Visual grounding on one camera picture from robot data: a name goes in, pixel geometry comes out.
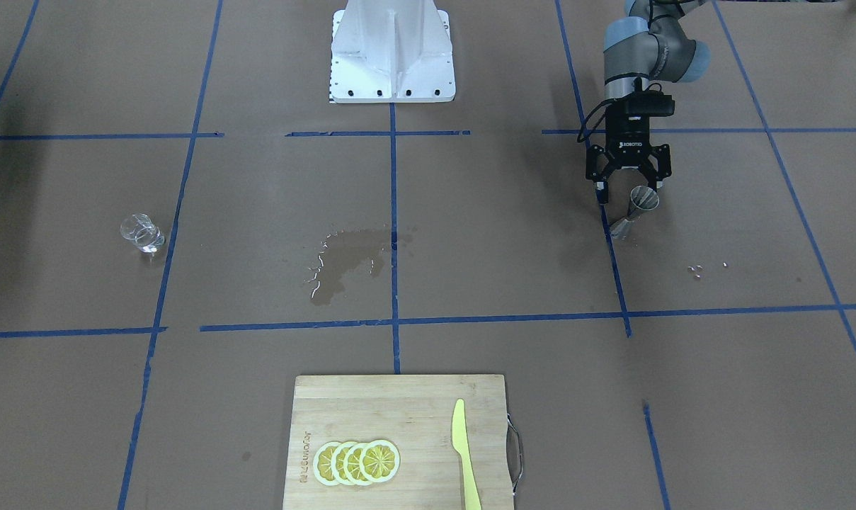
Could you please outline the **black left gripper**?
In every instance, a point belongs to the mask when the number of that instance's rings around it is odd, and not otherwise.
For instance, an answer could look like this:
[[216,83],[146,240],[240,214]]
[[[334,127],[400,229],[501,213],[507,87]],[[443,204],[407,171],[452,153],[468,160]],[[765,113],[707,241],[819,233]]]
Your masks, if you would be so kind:
[[651,144],[650,116],[625,112],[622,106],[607,106],[603,113],[605,145],[590,146],[586,152],[586,178],[595,184],[597,203],[610,201],[608,180],[618,170],[635,170],[652,183],[658,193],[673,176],[670,145]]

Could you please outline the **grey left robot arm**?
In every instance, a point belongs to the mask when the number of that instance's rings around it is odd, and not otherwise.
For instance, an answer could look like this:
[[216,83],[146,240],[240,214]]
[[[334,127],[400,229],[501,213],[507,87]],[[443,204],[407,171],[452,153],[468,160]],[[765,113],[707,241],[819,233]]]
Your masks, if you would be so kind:
[[658,191],[673,174],[671,148],[651,143],[651,119],[675,112],[675,100],[660,83],[691,83],[708,70],[712,52],[706,42],[686,35],[681,19],[704,1],[626,1],[625,17],[605,31],[605,143],[586,152],[586,178],[596,199],[610,199],[609,180],[618,170],[635,170]]

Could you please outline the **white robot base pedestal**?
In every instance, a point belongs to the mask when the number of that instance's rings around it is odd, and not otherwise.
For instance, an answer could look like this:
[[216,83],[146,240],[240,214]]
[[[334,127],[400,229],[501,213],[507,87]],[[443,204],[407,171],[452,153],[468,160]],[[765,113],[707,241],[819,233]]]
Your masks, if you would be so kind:
[[331,28],[331,103],[455,99],[450,17],[435,2],[349,1]]

